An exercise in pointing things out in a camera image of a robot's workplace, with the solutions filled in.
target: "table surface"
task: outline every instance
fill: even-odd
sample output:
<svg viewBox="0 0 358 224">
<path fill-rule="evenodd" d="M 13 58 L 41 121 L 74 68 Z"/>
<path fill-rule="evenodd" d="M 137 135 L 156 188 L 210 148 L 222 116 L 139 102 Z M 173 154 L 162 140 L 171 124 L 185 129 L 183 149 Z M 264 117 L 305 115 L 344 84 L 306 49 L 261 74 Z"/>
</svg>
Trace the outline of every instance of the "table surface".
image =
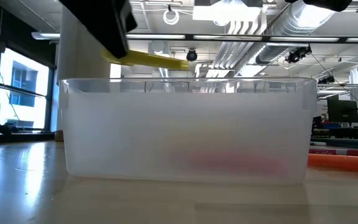
<svg viewBox="0 0 358 224">
<path fill-rule="evenodd" d="M 0 146 L 0 223 L 358 223 L 358 174 L 307 171 L 303 185 L 87 179 L 62 143 Z"/>
</svg>

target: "security camera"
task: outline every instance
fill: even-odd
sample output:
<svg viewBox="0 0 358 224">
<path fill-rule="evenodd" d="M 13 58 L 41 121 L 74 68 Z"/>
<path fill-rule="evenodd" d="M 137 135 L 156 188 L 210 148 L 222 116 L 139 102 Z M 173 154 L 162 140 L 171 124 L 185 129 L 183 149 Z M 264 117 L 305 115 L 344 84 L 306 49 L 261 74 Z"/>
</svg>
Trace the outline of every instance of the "security camera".
<svg viewBox="0 0 358 224">
<path fill-rule="evenodd" d="M 194 62 L 195 60 L 197 60 L 196 50 L 195 49 L 189 49 L 189 52 L 187 53 L 186 59 L 189 62 Z"/>
</svg>

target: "orange tube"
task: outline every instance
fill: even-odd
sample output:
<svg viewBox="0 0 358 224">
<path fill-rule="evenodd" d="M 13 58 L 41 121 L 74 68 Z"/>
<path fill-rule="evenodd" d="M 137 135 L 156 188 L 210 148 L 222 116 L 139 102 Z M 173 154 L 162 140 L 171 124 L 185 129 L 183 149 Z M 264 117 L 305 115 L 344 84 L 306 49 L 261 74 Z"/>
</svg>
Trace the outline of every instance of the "orange tube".
<svg viewBox="0 0 358 224">
<path fill-rule="evenodd" d="M 308 165 L 358 172 L 358 156 L 309 154 Z"/>
</svg>

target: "computer monitor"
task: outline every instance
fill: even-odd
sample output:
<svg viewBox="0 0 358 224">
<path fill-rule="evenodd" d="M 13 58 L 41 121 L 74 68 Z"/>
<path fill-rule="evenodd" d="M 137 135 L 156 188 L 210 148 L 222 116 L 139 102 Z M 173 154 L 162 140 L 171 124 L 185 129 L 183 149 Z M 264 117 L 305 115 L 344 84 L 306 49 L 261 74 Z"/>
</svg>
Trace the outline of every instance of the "computer monitor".
<svg viewBox="0 0 358 224">
<path fill-rule="evenodd" d="M 358 123 L 357 103 L 348 100 L 327 100 L 330 122 Z"/>
</svg>

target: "plastic bin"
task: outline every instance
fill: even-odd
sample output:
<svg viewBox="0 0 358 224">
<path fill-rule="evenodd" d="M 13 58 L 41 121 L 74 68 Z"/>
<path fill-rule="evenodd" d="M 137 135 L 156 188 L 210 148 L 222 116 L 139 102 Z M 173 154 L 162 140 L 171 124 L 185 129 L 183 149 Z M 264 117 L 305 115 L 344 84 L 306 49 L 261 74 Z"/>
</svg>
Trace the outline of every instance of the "plastic bin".
<svg viewBox="0 0 358 224">
<path fill-rule="evenodd" d="M 71 79 L 60 88 L 72 175 L 270 184 L 305 176 L 312 79 Z"/>
</svg>

